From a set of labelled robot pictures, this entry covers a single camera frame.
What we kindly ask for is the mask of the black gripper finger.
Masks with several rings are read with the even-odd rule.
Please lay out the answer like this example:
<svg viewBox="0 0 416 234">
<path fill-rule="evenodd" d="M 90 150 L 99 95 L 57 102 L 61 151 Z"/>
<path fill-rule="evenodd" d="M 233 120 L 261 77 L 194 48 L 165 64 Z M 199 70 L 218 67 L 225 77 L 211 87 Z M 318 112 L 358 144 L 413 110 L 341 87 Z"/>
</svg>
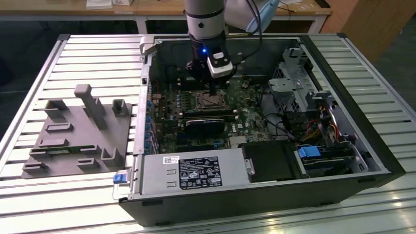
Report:
<svg viewBox="0 0 416 234">
<path fill-rule="evenodd" d="M 209 90 L 209 95 L 214 95 L 214 82 L 210 77 L 207 66 L 202 62 L 189 62 L 185 71 L 191 78 L 185 78 L 185 86 L 190 90 Z"/>
</svg>

